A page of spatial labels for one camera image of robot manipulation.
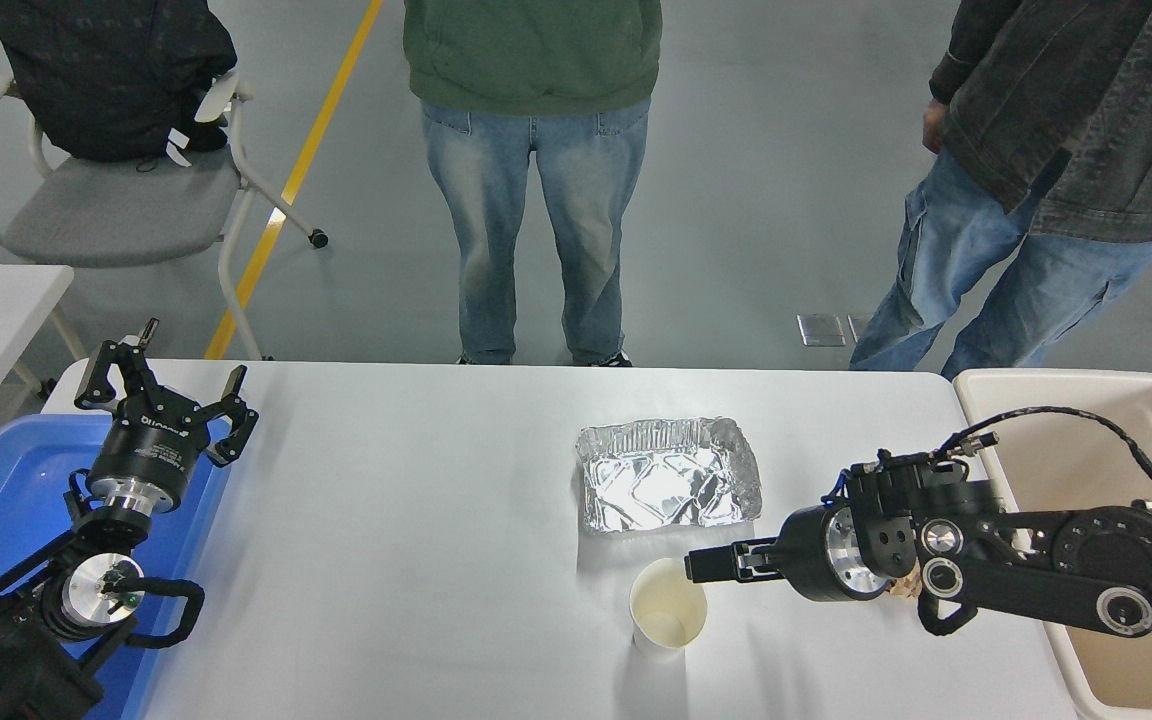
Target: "black jacket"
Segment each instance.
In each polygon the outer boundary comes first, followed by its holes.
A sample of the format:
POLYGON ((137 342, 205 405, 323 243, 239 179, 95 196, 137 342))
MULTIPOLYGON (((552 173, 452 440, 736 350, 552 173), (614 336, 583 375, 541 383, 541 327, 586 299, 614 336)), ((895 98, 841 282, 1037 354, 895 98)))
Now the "black jacket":
POLYGON ((1009 211, 1083 132, 1031 232, 1152 240, 1152 0, 963 0, 931 86, 945 146, 1009 211))
POLYGON ((172 128, 191 150, 225 144, 194 122, 211 79, 238 61, 206 0, 0 0, 0 40, 20 96, 69 154, 162 156, 172 128))

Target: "concrete floor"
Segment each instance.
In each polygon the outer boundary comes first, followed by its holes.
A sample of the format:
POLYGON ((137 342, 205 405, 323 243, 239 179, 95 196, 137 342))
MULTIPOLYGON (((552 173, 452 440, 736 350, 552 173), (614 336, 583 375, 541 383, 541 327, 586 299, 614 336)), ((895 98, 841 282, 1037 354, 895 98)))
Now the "concrete floor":
MULTIPOLYGON (((275 187, 367 6, 212 0, 256 90, 251 159, 275 187)), ((667 3, 647 158, 626 218, 626 348, 636 364, 846 367, 851 347, 805 347, 796 314, 866 314, 890 287, 902 199, 931 167, 920 115, 954 9, 933 0, 667 3)), ((285 232, 251 300, 257 336, 280 361, 448 363, 460 354, 456 245, 407 91, 402 12, 399 0, 380 5, 298 195, 332 245, 314 251, 285 232)), ((0 106, 0 228, 38 183, 24 118, 22 105, 0 106)), ((564 364, 539 190, 533 182, 518 242, 516 362, 564 364)), ((238 258, 268 213, 257 204, 238 258)), ((79 270, 61 306, 89 343, 159 316, 151 355, 198 357, 223 310, 215 259, 212 250, 151 268, 79 270)), ((0 263, 12 262, 0 249, 0 263)), ((968 297, 924 369, 940 367, 986 290, 968 297)), ((69 357, 44 332, 26 361, 55 376, 69 357)), ((1048 364, 1152 372, 1152 270, 1048 364)))

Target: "blue plastic bin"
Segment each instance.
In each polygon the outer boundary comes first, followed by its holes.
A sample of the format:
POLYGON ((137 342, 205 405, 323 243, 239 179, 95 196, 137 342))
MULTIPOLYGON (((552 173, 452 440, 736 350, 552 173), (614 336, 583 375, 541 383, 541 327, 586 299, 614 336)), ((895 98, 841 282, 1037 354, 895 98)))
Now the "blue plastic bin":
MULTIPOLYGON (((91 468, 109 432, 108 415, 31 415, 0 429, 0 575, 69 529, 61 493, 69 473, 91 468)), ((175 511, 156 515, 150 538, 132 555, 146 575, 189 578, 223 493, 228 468, 198 461, 184 500, 175 511)), ((146 596, 136 611, 136 632, 168 632, 183 600, 146 596)), ((200 623, 206 623, 204 606, 200 623)), ((90 643, 67 646, 81 655, 90 643)), ((88 712, 90 720, 132 720, 141 717, 157 658, 166 650, 120 647, 96 673, 105 700, 88 712)))

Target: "jeans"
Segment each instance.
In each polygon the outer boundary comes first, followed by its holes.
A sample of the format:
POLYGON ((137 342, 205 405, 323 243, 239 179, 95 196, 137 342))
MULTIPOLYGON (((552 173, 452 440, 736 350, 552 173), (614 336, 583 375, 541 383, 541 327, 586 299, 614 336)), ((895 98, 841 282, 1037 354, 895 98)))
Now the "jeans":
POLYGON ((1047 350, 1126 290, 1152 263, 1152 242, 1029 234, 1039 200, 1064 169, 1053 160, 1010 214, 948 150, 905 197, 896 283, 851 355, 851 370, 914 370, 986 270, 1020 247, 980 313, 955 338, 941 376, 1043 364, 1047 350))
POLYGON ((422 103, 429 168, 461 245, 463 359, 506 364, 517 319, 513 251, 531 154, 562 264, 573 363, 621 351, 621 218, 643 167, 650 99, 609 113, 513 118, 422 103))

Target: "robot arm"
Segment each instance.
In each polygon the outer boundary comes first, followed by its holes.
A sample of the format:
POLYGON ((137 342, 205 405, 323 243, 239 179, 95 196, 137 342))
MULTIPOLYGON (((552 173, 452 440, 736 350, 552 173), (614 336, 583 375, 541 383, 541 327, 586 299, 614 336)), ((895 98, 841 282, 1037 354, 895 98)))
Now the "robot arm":
POLYGON ((113 425, 90 470, 70 475, 63 493, 73 524, 0 575, 0 719, 77 720, 104 697, 93 675, 124 644, 162 649, 188 637, 204 592, 188 579, 145 577, 132 551, 150 535, 151 515, 177 509, 200 455, 236 460, 257 414, 238 396, 242 365, 212 406, 160 386, 145 361, 157 320, 141 338, 105 342, 94 353, 74 404, 108 410, 113 425), (126 395, 108 374, 116 366, 126 395), (229 419, 212 441, 207 423, 229 419), (86 494, 77 478, 86 476, 86 494), (132 634, 146 594, 183 597, 177 628, 132 634), (79 657, 63 643, 94 641, 79 657))
MULTIPOLYGON (((1044 407, 991 420, 1037 411, 1091 415, 1044 407)), ((963 457, 996 442, 975 434, 984 424, 940 450, 880 450, 842 471, 820 505, 788 516, 778 537, 690 552, 689 578, 786 578, 810 600, 873 600, 916 569, 919 620, 933 634, 955 632, 979 607, 1121 637, 1151 632, 1152 506, 1006 511, 988 480, 968 479, 963 457), (941 601, 958 607, 942 617, 941 601)))

